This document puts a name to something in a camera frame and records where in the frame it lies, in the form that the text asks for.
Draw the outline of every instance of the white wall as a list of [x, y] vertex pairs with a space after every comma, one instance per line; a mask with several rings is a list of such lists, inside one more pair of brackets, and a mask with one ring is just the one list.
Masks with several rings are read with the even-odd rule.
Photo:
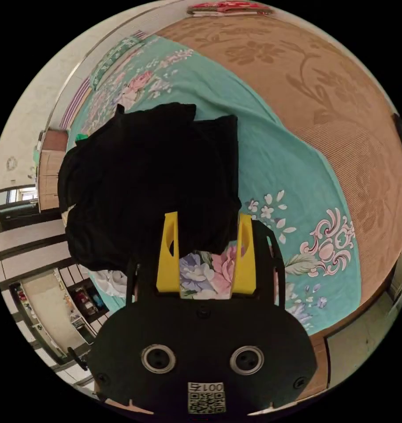
[[[85, 54], [112, 29], [144, 10], [171, 0], [137, 6], [88, 29], [60, 50], [35, 76], [19, 98], [0, 138], [0, 189], [29, 183], [34, 165], [32, 151], [38, 135], [45, 129], [51, 110], [66, 79]], [[7, 171], [7, 159], [14, 156], [17, 167]]]

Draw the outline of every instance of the bed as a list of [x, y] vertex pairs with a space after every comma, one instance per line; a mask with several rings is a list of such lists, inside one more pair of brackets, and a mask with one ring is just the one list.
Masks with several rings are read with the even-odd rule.
[[[197, 119], [238, 116], [241, 211], [275, 231], [286, 308], [307, 332], [366, 302], [402, 249], [402, 146], [366, 74], [333, 45], [275, 18], [184, 19], [148, 37], [88, 95], [68, 149], [119, 102], [136, 111], [172, 101], [197, 104]], [[206, 176], [188, 175], [194, 189], [208, 187]], [[230, 245], [220, 256], [181, 259], [182, 296], [226, 298], [234, 255]]]

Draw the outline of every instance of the screw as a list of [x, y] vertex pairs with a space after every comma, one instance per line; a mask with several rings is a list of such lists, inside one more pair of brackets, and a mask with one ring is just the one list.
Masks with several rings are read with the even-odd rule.
[[101, 385], [105, 385], [105, 386], [110, 385], [110, 378], [104, 373], [99, 373], [97, 375], [97, 380], [100, 382]]
[[197, 310], [197, 316], [200, 319], [208, 319], [210, 315], [211, 315], [211, 312], [207, 307], [202, 306]]
[[294, 382], [294, 388], [295, 389], [300, 389], [300, 388], [302, 388], [304, 385], [305, 385], [305, 382], [306, 382], [306, 380], [305, 380], [305, 377], [300, 377], [300, 378], [298, 378], [295, 382]]

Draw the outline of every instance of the qr code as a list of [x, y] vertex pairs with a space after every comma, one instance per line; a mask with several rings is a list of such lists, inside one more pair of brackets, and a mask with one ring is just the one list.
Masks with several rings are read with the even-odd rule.
[[225, 411], [224, 392], [188, 392], [189, 414], [216, 414]]

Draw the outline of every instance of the striped fabric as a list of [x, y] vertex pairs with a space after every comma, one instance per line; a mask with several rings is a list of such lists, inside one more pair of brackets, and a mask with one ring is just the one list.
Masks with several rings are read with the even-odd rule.
[[89, 86], [89, 77], [86, 78], [81, 86], [79, 87], [78, 91], [74, 95], [72, 101], [68, 105], [66, 112], [61, 119], [60, 128], [61, 129], [68, 129], [71, 120], [76, 115], [77, 109], [80, 107], [83, 97], [86, 95], [88, 90], [91, 89]]
[[[148, 37], [148, 35], [145, 32], [140, 30], [136, 31], [132, 35], [134, 37], [138, 37], [140, 40], [144, 40]], [[91, 87], [89, 86], [89, 77], [83, 81], [83, 83], [77, 90], [76, 94], [74, 95], [72, 101], [68, 105], [60, 122], [61, 129], [70, 128], [70, 125], [72, 124], [74, 117], [76, 116], [79, 108], [82, 105], [82, 99], [86, 97], [88, 90], [91, 90]]]

